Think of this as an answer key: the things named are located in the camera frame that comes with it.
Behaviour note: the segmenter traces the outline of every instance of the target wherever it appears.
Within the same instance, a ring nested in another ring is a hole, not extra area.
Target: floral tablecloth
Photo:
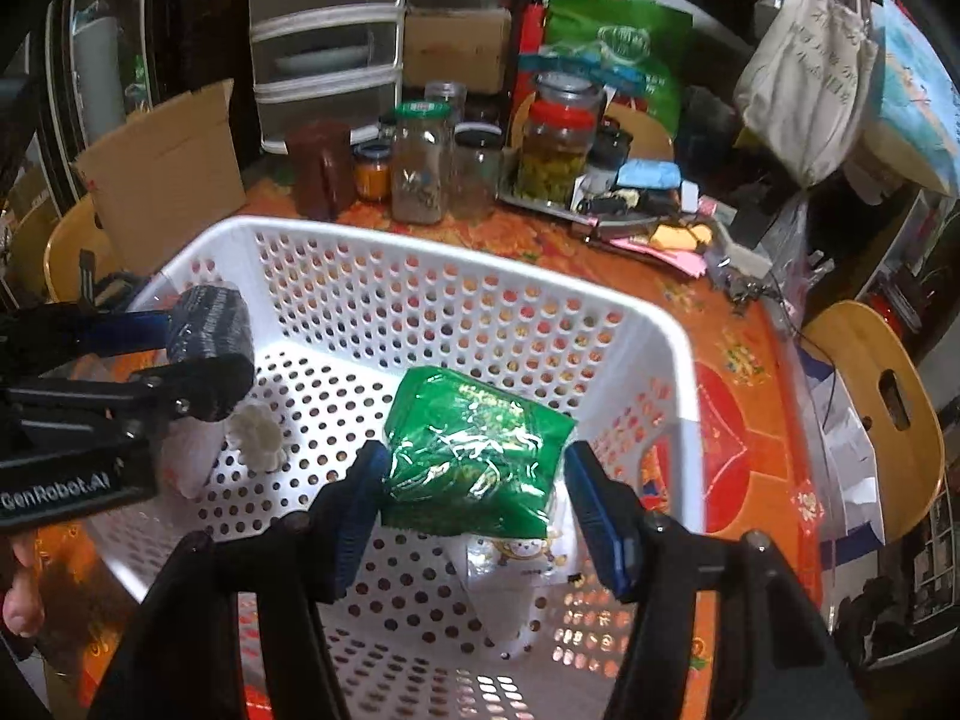
[[[287,191],[270,180],[254,185],[248,201],[242,213],[296,215]],[[680,281],[670,271],[594,250],[564,226],[535,215],[497,210],[483,223],[448,218],[433,227],[411,227],[393,223],[382,206],[359,203],[338,221],[522,260],[635,295],[673,314],[689,333],[696,358],[707,528],[724,538],[738,538],[753,528],[766,531],[819,601],[816,499],[791,378],[760,306],[738,317],[725,295],[714,292],[706,279]],[[642,474],[645,504],[668,509],[669,479],[658,450],[644,460]],[[77,526],[44,529],[38,550],[41,589],[49,607],[41,645],[57,668],[79,676],[80,699],[88,702],[133,602],[123,597]],[[58,600],[51,605],[49,599]],[[714,618],[714,598],[702,594],[683,714],[690,720],[706,712]],[[258,716],[269,716],[262,696],[251,694],[250,700]]]

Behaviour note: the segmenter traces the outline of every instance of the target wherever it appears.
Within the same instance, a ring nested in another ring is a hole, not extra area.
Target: laundry basket
[[[251,536],[306,509],[381,437],[412,365],[445,365],[578,422],[611,477],[641,485],[654,445],[671,464],[672,514],[704,526],[693,357],[648,303],[543,269],[384,233],[234,218],[201,235],[165,285],[236,285],[251,312],[256,385],[288,463],[257,474],[224,451],[193,501],[166,493],[102,514],[90,532],[138,600],[179,539]],[[635,609],[611,598],[581,544],[571,584],[470,592],[445,539],[376,527],[347,597],[320,615],[354,718],[599,718]],[[256,602],[241,598],[245,677],[262,680]]]

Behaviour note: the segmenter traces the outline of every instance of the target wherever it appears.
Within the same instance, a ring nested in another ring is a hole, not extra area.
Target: green bag logo
[[[650,33],[636,26],[602,26],[597,40],[604,59],[619,65],[635,65],[650,56]]]

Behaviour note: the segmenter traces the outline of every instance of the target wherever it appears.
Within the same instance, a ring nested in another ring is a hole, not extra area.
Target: green plastic bag
[[[576,57],[646,84],[647,113],[677,134],[679,71],[693,16],[653,0],[550,0],[541,54]]]
[[[383,524],[459,536],[546,538],[563,444],[576,423],[447,368],[408,370],[384,432]]]

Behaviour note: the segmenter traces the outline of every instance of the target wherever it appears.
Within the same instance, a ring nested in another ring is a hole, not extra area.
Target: white tote bag
[[[809,187],[846,158],[860,133],[877,59],[870,0],[784,0],[736,84],[752,130]]]

